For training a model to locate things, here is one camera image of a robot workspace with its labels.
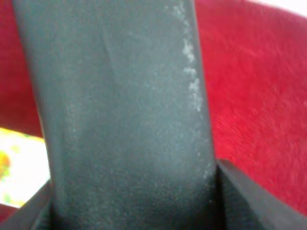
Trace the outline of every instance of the textured plastic surface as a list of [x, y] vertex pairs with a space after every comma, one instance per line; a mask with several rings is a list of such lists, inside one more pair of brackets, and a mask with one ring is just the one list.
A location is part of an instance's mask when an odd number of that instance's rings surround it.
[[191, 0], [16, 0], [57, 229], [216, 229]]

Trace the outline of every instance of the red fabric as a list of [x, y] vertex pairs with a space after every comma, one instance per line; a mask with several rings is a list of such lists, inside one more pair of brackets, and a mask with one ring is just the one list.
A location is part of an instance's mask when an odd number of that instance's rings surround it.
[[[10, 4], [0, 7], [0, 127], [41, 135]], [[218, 157], [307, 214], [307, 19], [197, 0]]]

